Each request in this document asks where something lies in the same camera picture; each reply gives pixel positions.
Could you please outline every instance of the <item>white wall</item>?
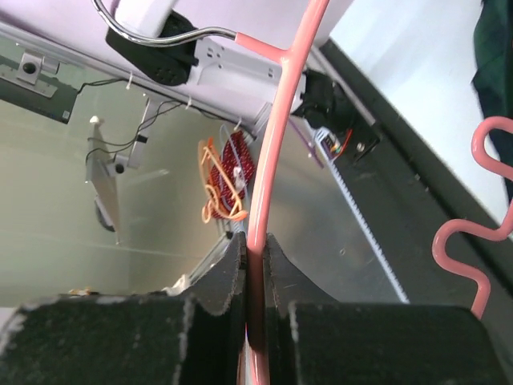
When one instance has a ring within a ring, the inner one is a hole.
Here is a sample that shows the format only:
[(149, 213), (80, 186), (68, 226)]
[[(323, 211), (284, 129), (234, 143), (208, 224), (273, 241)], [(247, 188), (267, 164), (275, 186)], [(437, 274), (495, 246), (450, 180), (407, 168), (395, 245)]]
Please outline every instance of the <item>white wall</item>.
[(482, 120), (471, 86), (472, 36), (480, 3), (357, 0), (330, 36), (489, 213), (502, 221), (507, 210), (502, 181), (471, 156), (471, 137)]

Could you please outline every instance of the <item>black plastic bracket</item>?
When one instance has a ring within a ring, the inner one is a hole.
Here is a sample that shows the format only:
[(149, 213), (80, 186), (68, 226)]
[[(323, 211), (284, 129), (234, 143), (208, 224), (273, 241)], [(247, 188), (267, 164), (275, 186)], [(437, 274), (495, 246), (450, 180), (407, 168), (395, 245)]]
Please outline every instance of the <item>black plastic bracket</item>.
[[(170, 37), (196, 28), (182, 15), (173, 12), (164, 24), (160, 37)], [(148, 78), (164, 86), (179, 86), (188, 81), (191, 67), (198, 65), (194, 57), (196, 42), (174, 47), (141, 46), (119, 36), (109, 29), (107, 44), (141, 70)]]

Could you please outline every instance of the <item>metal frame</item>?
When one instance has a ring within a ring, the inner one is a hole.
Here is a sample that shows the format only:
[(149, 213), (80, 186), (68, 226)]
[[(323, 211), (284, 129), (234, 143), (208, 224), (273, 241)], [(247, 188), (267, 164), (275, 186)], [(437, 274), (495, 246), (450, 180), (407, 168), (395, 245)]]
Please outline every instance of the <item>metal frame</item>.
[[(491, 228), (497, 224), (333, 42), (313, 53), (317, 65), (345, 79), (381, 123), (382, 141), (371, 153), (356, 164), (341, 156), (334, 166), (408, 299), (469, 308), (475, 284), (440, 268), (431, 244), (440, 226), (452, 218), (471, 217)], [(490, 278), (483, 323), (513, 379), (513, 243), (460, 233), (449, 240), (447, 252)]]
[[(27, 50), (48, 56), (53, 60), (59, 61), (61, 63), (68, 63), (82, 68), (92, 68), (114, 78), (131, 79), (131, 83), (142, 87), (143, 91), (153, 91), (157, 94), (161, 94), (163, 97), (167, 96), (168, 98), (176, 99), (181, 103), (189, 103), (190, 101), (192, 106), (199, 108), (202, 111), (219, 116), (220, 118), (234, 124), (236, 124), (240, 119), (238, 115), (234, 115), (228, 111), (212, 107), (196, 99), (190, 100), (188, 95), (182, 94), (179, 91), (175, 91), (171, 87), (159, 85), (150, 79), (145, 79), (144, 77), (134, 75), (130, 71), (119, 68), (111, 63), (103, 62), (98, 59), (94, 59), (91, 56), (81, 54), (70, 48), (54, 43), (46, 38), (42, 38), (40, 36), (16, 28), (15, 26), (11, 26), (5, 22), (0, 22), (0, 36), (16, 42), (18, 45), (24, 47)], [(256, 121), (253, 122), (242, 119), (243, 125), (253, 126), (255, 123)]]

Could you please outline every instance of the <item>black cable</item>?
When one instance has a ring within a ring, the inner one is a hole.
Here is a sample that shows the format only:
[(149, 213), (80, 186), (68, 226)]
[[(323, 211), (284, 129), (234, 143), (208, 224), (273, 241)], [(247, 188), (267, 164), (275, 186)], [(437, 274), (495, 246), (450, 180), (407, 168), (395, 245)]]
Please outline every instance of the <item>black cable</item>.
[[(163, 105), (167, 104), (167, 103), (177, 103), (175, 104), (174, 106), (166, 109), (166, 110), (163, 110), (161, 111), (160, 109), (162, 108)], [(107, 145), (111, 145), (111, 146), (116, 146), (116, 147), (123, 147), (121, 149), (117, 149), (117, 150), (112, 150), (112, 151), (105, 151), (103, 148), (100, 148), (100, 147), (97, 147), (97, 148), (93, 148), (92, 150), (90, 150), (87, 154), (86, 154), (86, 163), (87, 163), (87, 160), (89, 159), (89, 156), (93, 153), (93, 152), (96, 152), (96, 151), (101, 151), (101, 152), (104, 152), (106, 154), (114, 154), (114, 153), (118, 153), (118, 152), (122, 152), (128, 148), (130, 148), (134, 143), (135, 141), (137, 140), (137, 136), (139, 135), (139, 133), (141, 132), (141, 130), (145, 129), (145, 128), (149, 128), (151, 127), (157, 120), (157, 118), (167, 112), (170, 112), (172, 110), (174, 110), (175, 108), (179, 107), (183, 105), (183, 103), (181, 102), (176, 102), (175, 100), (166, 100), (165, 102), (162, 102), (159, 107), (157, 108), (157, 112), (145, 119), (138, 127), (137, 127), (137, 130), (135, 131), (135, 135), (134, 137), (129, 140), (128, 142), (126, 143), (122, 143), (122, 144), (115, 144), (115, 143), (111, 143), (111, 142), (107, 142), (105, 140), (101, 140), (101, 139), (97, 139), (97, 138), (93, 138), (93, 137), (89, 137), (87, 138), (87, 140), (96, 140), (98, 142), (101, 142), (101, 143), (104, 143), (104, 144), (107, 144)]]
[(109, 84), (126, 82), (126, 81), (127, 81), (126, 79), (105, 79), (105, 80), (97, 80), (95, 82), (90, 82), (90, 83), (83, 83), (82, 86), (80, 86), (79, 90), (77, 91), (77, 95), (80, 95), (85, 87), (107, 86)]
[[(90, 83), (84, 83), (82, 84), (82, 86), (80, 87), (80, 89), (78, 90), (77, 92), (77, 95), (79, 95), (83, 89), (85, 87), (101, 87), (101, 86), (107, 86), (109, 84), (114, 84), (114, 83), (119, 83), (119, 82), (126, 82), (127, 80), (126, 79), (104, 79), (104, 80), (97, 80), (95, 82), (90, 82)], [(174, 102), (177, 102), (179, 105), (185, 105), (185, 103), (183, 102), (180, 102), (178, 100), (166, 100), (164, 103), (169, 103), (171, 101), (174, 101)], [(196, 106), (191, 106), (190, 108), (198, 111), (202, 116), (204, 116), (205, 118), (208, 118), (208, 119), (211, 119), (211, 120), (220, 120), (220, 121), (227, 121), (225, 118), (219, 116), (219, 115), (216, 115), (216, 114), (212, 114), (211, 112), (206, 112), (204, 110), (202, 110), (201, 108), (198, 108)], [(240, 126), (240, 129), (242, 129), (244, 132), (246, 132), (249, 136), (252, 137), (253, 140), (256, 140), (257, 137), (250, 131), (248, 130), (247, 128), (245, 128), (244, 126)], [(113, 143), (108, 143), (108, 142), (104, 142), (105, 144), (108, 144), (108, 145), (111, 145), (111, 146), (118, 146), (118, 147), (121, 147), (123, 146), (124, 144), (113, 144)]]

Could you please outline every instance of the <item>white clip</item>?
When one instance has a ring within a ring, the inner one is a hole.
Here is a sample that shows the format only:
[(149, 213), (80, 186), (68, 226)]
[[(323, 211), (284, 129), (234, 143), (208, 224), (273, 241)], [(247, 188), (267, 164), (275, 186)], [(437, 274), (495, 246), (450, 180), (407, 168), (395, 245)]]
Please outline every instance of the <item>white clip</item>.
[(132, 71), (130, 71), (130, 77), (128, 78), (128, 83), (127, 83), (127, 86), (126, 86), (126, 89), (130, 89), (130, 85), (131, 85), (131, 81), (134, 79), (134, 74), (132, 73)]
[(242, 118), (239, 117), (239, 123), (237, 123), (237, 125), (233, 128), (233, 131), (237, 131), (240, 127), (240, 125), (242, 124)]

